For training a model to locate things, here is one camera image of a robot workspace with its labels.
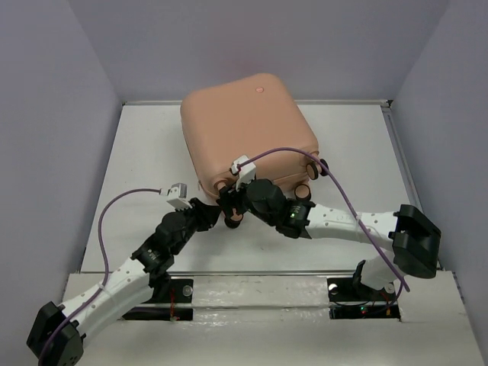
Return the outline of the pink hard-shell suitcase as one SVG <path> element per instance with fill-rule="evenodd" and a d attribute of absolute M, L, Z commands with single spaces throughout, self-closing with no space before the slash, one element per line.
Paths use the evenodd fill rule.
<path fill-rule="evenodd" d="M 309 182 L 323 175 L 319 143 L 285 84 L 259 73 L 187 95 L 181 128 L 197 179 L 213 201 L 237 177 L 231 165 L 257 157 L 256 178 L 267 178 L 295 200 L 311 199 Z"/>

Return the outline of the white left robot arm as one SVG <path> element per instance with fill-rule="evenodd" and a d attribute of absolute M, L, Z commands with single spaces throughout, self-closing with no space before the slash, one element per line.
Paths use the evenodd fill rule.
<path fill-rule="evenodd" d="M 218 206 L 190 199 L 185 209 L 167 213 L 155 232 L 102 281 L 63 303 L 44 304 L 27 337 L 38 363 L 76 364 L 101 330 L 148 300 L 164 299 L 175 256 L 196 232 L 213 228 L 219 216 Z"/>

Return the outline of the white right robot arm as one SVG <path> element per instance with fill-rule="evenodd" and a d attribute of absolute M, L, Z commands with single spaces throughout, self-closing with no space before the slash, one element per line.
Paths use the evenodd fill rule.
<path fill-rule="evenodd" d="M 441 230 L 417 207 L 386 213 L 348 211 L 285 197 L 268 179 L 220 189 L 217 204 L 227 219 L 252 214 L 292 239 L 340 239 L 371 244 L 377 257 L 360 261 L 352 293 L 368 299 L 394 280 L 432 279 L 437 274 Z"/>

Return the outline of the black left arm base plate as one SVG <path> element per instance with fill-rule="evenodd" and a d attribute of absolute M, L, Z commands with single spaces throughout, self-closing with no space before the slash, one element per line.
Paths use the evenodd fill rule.
<path fill-rule="evenodd" d="M 121 319 L 128 321 L 192 321 L 194 309 L 191 305 L 194 280 L 173 278 L 166 291 L 154 293 L 151 299 L 126 312 Z"/>

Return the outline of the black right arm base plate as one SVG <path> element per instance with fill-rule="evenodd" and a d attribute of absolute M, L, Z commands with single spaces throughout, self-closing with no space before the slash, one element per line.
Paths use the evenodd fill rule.
<path fill-rule="evenodd" d="M 360 290 L 352 278 L 329 278 L 330 319 L 400 319 L 398 291 L 393 283 L 382 290 Z"/>

